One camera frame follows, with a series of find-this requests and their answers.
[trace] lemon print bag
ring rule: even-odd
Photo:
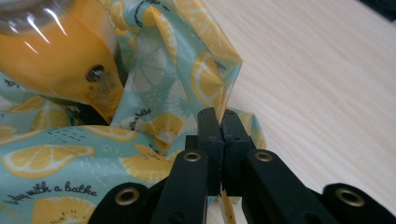
[[[0,73],[1,224],[87,223],[117,185],[169,175],[198,111],[225,111],[242,61],[202,1],[98,3],[128,71],[110,126],[85,126]],[[255,117],[237,112],[264,148]]]

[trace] wood grain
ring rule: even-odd
[[[309,188],[347,183],[396,214],[396,27],[353,0],[205,3],[244,60],[229,105],[267,149]]]

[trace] bottle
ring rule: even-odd
[[[126,74],[95,0],[0,0],[0,71],[85,124],[111,122]]]

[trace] table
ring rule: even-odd
[[[267,149],[309,188],[347,183],[396,214],[396,27],[354,0],[205,3],[244,60],[229,105]]]

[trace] dark corner object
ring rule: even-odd
[[[345,184],[322,194],[307,187],[273,152],[256,149],[240,119],[227,110],[221,124],[213,108],[198,114],[198,134],[186,138],[171,174],[151,188],[125,183],[112,189],[92,214],[90,224],[203,224],[206,198],[242,197],[250,224],[396,223],[385,207]]]
[[[396,20],[396,0],[360,0],[389,21]]]

